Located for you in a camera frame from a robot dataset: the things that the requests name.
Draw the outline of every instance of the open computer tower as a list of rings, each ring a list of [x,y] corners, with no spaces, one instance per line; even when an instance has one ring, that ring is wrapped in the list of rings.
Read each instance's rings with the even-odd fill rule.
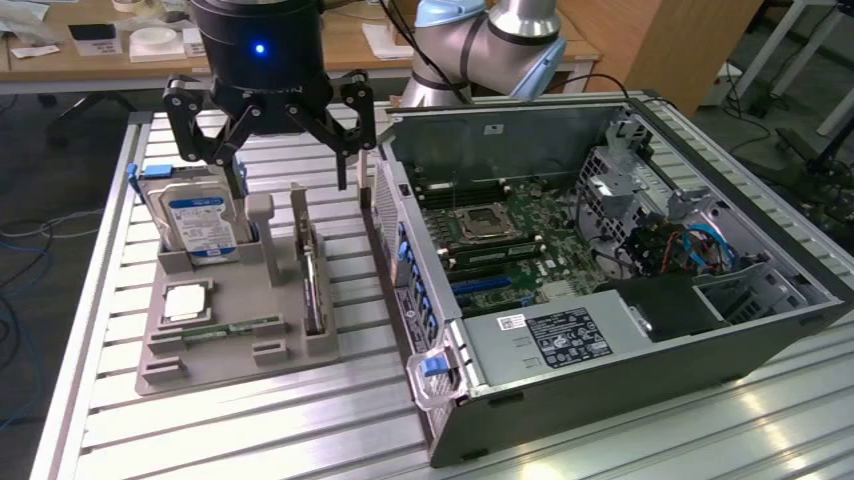
[[[736,380],[849,312],[637,100],[390,116],[373,233],[433,466]]]

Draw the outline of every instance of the wooden cabinet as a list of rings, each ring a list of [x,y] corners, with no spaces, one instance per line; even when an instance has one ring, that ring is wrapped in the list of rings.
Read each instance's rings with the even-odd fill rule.
[[[653,89],[692,115],[709,93],[762,0],[558,0],[602,51],[594,73]],[[617,90],[602,78],[588,91]]]

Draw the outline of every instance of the hard drive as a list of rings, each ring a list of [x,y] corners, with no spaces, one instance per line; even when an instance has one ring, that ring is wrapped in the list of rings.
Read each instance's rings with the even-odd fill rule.
[[[137,177],[163,248],[186,250],[194,265],[237,259],[238,244],[253,241],[243,200],[231,195],[218,167],[151,165]]]

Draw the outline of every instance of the side panel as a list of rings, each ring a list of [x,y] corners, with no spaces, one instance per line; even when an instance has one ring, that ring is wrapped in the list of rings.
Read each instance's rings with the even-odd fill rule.
[[[431,466],[460,463],[736,380],[813,331],[812,324],[792,319],[474,400],[453,409],[431,446]]]

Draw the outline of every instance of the aluminum extrusion table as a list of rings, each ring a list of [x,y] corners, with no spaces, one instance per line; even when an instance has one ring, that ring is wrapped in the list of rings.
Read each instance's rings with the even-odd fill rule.
[[[620,97],[602,94],[598,98]],[[854,284],[854,262],[838,246],[676,110],[652,107],[822,262]],[[334,113],[353,123],[350,110],[339,107]],[[223,118],[207,112],[199,122],[218,127]],[[379,130],[387,122],[381,109]],[[653,147],[654,161],[674,181],[682,186],[697,182],[668,147],[661,143]],[[698,479],[806,473],[832,478],[854,472],[852,318],[800,341],[734,383],[468,464],[431,469],[357,189],[338,191],[331,151],[307,135],[253,138],[241,156],[250,189],[274,196],[274,234],[285,234],[293,225],[291,182],[310,187],[313,220],[327,238],[342,362],[193,392],[137,395],[158,233],[123,172],[131,162],[181,163],[181,159],[165,115],[135,115],[33,478],[552,480],[628,475]],[[355,175],[351,170],[351,183]]]

